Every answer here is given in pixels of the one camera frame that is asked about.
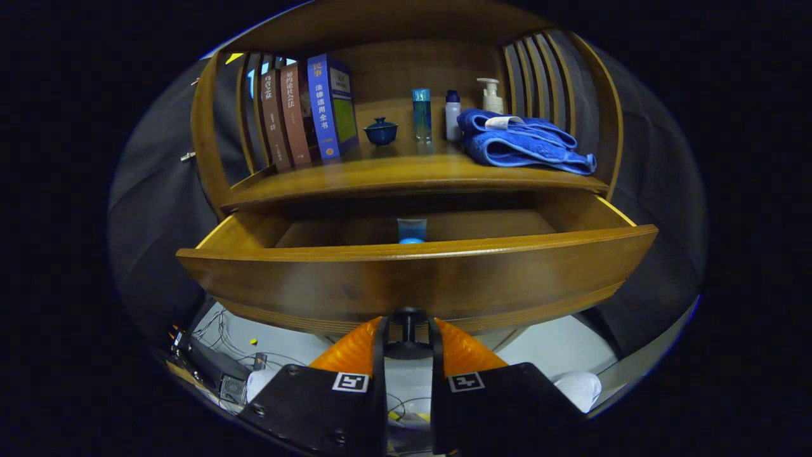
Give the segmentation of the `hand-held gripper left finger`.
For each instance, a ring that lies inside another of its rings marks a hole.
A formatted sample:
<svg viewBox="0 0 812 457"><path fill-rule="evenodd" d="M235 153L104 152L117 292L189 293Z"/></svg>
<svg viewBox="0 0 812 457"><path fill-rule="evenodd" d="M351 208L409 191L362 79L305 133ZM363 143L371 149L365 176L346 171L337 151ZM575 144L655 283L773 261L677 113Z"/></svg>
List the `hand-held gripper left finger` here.
<svg viewBox="0 0 812 457"><path fill-rule="evenodd" d="M285 365L247 402L239 420L256 433L305 456L384 456L388 393L384 344L389 319L379 316L348 333L329 353L357 348L359 369Z"/></svg>

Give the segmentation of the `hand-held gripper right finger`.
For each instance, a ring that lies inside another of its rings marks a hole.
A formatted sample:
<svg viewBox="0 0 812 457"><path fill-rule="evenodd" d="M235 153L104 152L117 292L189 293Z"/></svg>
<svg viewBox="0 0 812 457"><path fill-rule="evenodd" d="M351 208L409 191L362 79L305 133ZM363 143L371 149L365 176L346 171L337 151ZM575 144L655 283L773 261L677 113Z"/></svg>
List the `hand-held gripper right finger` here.
<svg viewBox="0 0 812 457"><path fill-rule="evenodd" d="M435 454L545 456L587 416L531 362L507 364L472 336L430 319Z"/></svg>

